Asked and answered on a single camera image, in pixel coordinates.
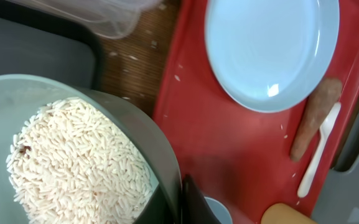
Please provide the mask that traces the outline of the clear plastic container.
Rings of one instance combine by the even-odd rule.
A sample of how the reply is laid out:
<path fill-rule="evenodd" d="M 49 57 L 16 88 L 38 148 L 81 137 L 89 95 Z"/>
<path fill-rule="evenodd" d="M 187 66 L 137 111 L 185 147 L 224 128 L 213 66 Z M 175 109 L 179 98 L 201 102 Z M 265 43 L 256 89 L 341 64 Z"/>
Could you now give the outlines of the clear plastic container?
<path fill-rule="evenodd" d="M 13 0 L 77 21 L 107 39 L 122 39 L 137 26 L 141 13 L 162 0 Z"/>

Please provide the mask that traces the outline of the black rectangular bin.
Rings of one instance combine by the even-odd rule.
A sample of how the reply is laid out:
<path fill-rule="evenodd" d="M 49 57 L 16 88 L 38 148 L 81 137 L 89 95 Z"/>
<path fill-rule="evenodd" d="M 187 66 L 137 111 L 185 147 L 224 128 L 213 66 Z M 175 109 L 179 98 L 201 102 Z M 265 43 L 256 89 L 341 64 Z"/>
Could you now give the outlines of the black rectangular bin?
<path fill-rule="evenodd" d="M 0 1 L 0 75 L 36 75 L 98 90 L 104 62 L 101 43 L 89 28 Z"/>

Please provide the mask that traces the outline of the yellow plastic cup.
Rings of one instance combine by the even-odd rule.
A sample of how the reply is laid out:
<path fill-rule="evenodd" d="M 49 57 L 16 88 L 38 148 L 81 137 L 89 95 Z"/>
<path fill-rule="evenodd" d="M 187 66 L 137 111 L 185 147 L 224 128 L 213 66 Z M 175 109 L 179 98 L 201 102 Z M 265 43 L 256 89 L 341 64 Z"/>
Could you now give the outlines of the yellow plastic cup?
<path fill-rule="evenodd" d="M 264 212 L 261 224 L 317 224 L 317 222 L 284 203 L 276 203 Z"/>

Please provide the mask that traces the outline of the uncooked white rice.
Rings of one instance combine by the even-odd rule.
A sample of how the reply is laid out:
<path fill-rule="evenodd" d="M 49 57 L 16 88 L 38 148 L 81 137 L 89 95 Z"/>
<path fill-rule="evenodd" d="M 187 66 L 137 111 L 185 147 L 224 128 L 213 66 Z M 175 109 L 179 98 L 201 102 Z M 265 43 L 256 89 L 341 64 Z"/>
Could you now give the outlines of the uncooked white rice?
<path fill-rule="evenodd" d="M 137 147 L 77 97 L 41 106 L 13 136 L 6 165 L 29 223 L 133 223 L 154 191 Z"/>

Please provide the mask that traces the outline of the grey dishwasher rack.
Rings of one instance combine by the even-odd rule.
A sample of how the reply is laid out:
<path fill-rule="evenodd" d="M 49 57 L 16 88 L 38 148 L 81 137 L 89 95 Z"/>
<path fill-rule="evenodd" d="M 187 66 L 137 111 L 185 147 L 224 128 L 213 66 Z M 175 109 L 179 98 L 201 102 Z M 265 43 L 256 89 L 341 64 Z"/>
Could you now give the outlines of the grey dishwasher rack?
<path fill-rule="evenodd" d="M 312 212 L 317 223 L 359 223 L 359 110 Z"/>

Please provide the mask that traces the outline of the large light blue plate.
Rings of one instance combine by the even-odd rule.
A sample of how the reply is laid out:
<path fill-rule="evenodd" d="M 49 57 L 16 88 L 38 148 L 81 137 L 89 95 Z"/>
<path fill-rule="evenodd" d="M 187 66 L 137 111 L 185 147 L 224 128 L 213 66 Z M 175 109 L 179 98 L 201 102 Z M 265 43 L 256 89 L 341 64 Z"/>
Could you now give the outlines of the large light blue plate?
<path fill-rule="evenodd" d="M 338 0 L 210 0 L 208 61 L 221 87 L 241 106 L 284 111 L 323 79 L 339 26 Z"/>

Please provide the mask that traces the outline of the small light blue plate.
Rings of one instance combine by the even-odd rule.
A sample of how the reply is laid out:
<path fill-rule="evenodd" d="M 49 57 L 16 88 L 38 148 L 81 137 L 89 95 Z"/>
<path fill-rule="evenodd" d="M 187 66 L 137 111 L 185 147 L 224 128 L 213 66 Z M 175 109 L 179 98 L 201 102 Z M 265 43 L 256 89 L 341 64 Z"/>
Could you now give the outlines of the small light blue plate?
<path fill-rule="evenodd" d="M 233 224 L 233 220 L 230 215 L 230 212 L 224 206 L 224 204 L 222 204 L 221 202 L 217 201 L 214 198 L 207 196 L 205 196 L 205 200 L 208 206 L 210 207 L 210 210 L 221 224 Z"/>

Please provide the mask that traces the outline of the green bowl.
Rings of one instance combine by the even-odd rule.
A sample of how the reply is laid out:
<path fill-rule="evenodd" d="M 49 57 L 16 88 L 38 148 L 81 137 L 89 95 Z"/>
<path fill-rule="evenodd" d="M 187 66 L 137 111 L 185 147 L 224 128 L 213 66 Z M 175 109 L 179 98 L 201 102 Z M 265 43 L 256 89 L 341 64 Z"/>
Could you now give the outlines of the green bowl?
<path fill-rule="evenodd" d="M 157 179 L 156 192 L 137 223 L 181 223 L 179 165 L 166 136 L 147 114 L 117 96 L 20 74 L 0 75 L 0 223 L 29 221 L 23 207 L 14 201 L 6 167 L 13 136 L 41 106 L 73 96 L 112 120 L 139 149 Z"/>

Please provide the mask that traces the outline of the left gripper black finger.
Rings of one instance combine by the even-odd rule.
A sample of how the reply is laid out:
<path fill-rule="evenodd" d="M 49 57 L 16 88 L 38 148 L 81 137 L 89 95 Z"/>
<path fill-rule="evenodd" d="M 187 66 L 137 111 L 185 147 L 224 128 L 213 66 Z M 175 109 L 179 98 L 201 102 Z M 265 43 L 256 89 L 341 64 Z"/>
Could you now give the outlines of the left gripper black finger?
<path fill-rule="evenodd" d="M 182 185 L 182 223 L 220 224 L 191 175 L 185 175 Z"/>

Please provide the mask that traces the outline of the white plastic spoon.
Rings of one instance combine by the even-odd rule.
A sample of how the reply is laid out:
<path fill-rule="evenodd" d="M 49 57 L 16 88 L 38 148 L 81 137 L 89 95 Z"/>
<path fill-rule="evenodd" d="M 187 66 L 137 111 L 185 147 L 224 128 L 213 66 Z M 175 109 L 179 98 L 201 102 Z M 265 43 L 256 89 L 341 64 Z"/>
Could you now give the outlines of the white plastic spoon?
<path fill-rule="evenodd" d="M 314 180 L 319 162 L 321 160 L 325 145 L 330 136 L 330 133 L 333 130 L 334 124 L 336 122 L 337 116 L 341 109 L 341 103 L 336 102 L 329 114 L 325 117 L 322 124 L 319 127 L 320 141 L 318 143 L 317 149 L 312 157 L 312 160 L 300 182 L 299 188 L 297 190 L 297 196 L 299 198 L 304 198 L 309 193 L 312 182 Z"/>

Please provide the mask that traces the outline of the red plastic tray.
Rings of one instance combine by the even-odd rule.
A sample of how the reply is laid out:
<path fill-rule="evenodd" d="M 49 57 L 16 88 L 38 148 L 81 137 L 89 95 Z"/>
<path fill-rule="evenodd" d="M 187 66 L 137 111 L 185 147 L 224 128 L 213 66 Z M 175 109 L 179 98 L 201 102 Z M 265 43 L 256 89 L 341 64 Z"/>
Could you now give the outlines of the red plastic tray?
<path fill-rule="evenodd" d="M 340 31 L 327 71 L 343 83 L 341 109 L 309 194 L 297 188 L 315 150 L 292 162 L 289 151 L 304 104 L 257 113 L 235 103 L 218 84 L 205 50 L 206 1 L 183 1 L 154 121 L 174 149 L 182 174 L 230 211 L 235 223 L 259 223 L 275 203 L 311 215 L 359 96 L 359 0 L 341 0 Z"/>

